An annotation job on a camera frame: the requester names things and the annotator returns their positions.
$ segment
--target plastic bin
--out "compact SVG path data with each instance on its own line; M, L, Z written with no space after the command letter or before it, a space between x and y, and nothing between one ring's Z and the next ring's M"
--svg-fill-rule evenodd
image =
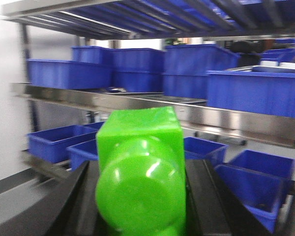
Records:
M237 67L239 55L215 44L166 47L165 73L170 75L206 75L207 70Z
M229 164L282 178L284 184L282 200L285 201L292 185L291 179L295 168L294 159L245 150L230 161Z
M224 162L228 145L208 140L188 137L184 139L186 159L208 159L213 166Z
M127 92L161 92L163 75L146 71L115 71L113 86L124 88Z
M295 68L286 68L280 66L253 66L251 71L267 73L295 73Z
M208 76L164 75L164 95L207 98Z
M71 169L76 170L85 161L98 160L96 140L67 147L71 160Z
M282 180L226 165L219 165L215 170L245 207L273 233L280 209Z
M114 66L117 70L164 72L165 52L151 48L114 50Z
M295 49L285 48L267 50L262 53L261 56L261 60L277 61L278 63L292 62L295 57Z
M295 38L276 39L276 43L295 44Z
M96 122L96 123L86 124L84 126L99 130L103 126L104 123L105 123L104 121L103 122Z
M79 62L114 65L113 51L97 46L72 47L73 60Z
M96 130L71 125L28 134L29 152L51 163L69 158L66 148L95 138Z
M295 118L295 73L208 73L208 106Z
M112 68L106 65L67 61L29 59L33 86L56 89L97 89L111 86Z

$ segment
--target bottle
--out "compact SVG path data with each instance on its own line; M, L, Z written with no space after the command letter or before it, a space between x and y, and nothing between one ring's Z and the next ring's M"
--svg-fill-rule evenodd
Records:
M114 111L97 134L96 203L116 236L184 236L183 133L172 107Z

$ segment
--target blue plastic bin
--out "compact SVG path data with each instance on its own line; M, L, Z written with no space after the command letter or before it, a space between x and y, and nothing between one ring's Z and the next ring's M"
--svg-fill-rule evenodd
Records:
M295 168L294 159L245 150L230 161L229 164L282 178L284 184L282 200L285 201L292 184L291 179Z
M71 169L76 170L85 161L98 160L96 140L67 147L70 155Z
M33 86L56 89L97 89L111 86L112 68L106 65L29 59L29 77Z
M280 66L253 66L253 72L267 72L267 73L295 73L294 68L285 68Z
M114 65L113 51L97 46L72 47L73 60L79 62Z
M96 130L71 125L28 134L29 152L51 163L69 158L66 148L95 138Z
M210 107L295 118L295 73L209 71Z
M295 57L295 49L272 49L262 53L261 60L277 61L281 62L292 62Z
M219 165L215 170L245 207L273 233L280 209L282 180L226 165Z
M91 123L91 124L85 124L84 126L92 128L92 129L99 130L103 126L104 123L105 122L102 121L102 122L96 122L96 123Z
M275 40L275 43L290 44L290 43L293 43L293 39L292 38L278 38Z
M127 92L161 92L163 75L146 71L115 71L113 86L124 88Z
M224 156L228 145L220 144L204 139L188 137L184 139L186 159L208 159L213 166L224 162Z
M116 70L164 72L165 52L151 48L115 49Z
M280 38L275 40L276 43L295 44L295 38Z
M207 98L208 76L164 75L164 95Z
M165 73L170 75L206 75L207 70L237 67L239 55L215 44L167 46Z

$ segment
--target stainless steel shelf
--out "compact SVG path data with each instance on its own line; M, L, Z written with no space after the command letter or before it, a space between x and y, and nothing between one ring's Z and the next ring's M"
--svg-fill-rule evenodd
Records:
M295 0L21 0L7 20L95 39L295 37Z
M111 112L173 106L182 127L205 133L262 141L295 148L295 118L269 116L203 105L159 100L158 96L120 96L78 90L12 84L17 96L89 111Z

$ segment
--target white wall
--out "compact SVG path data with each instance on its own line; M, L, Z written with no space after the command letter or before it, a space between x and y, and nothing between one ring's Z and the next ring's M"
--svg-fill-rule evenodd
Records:
M1 0L0 5L12 1ZM26 134L31 132L29 103L13 96L9 85L26 82L19 26L2 18L0 16L0 179L28 168L22 163L20 151L27 148ZM29 27L29 36L32 58L71 59L70 47L75 44L75 36L35 27ZM76 109L58 109L45 103L38 103L36 108L40 129L84 122L81 111Z
M160 39L122 40L121 48L153 48L161 50Z
M1 0L0 5L7 2L11 0ZM17 25L0 20L0 179L26 168L18 155L30 131L28 104L12 97L9 87L25 81L19 46Z
M203 39L202 38L191 38L191 44L202 44Z
M96 46L109 48L109 40L96 40Z

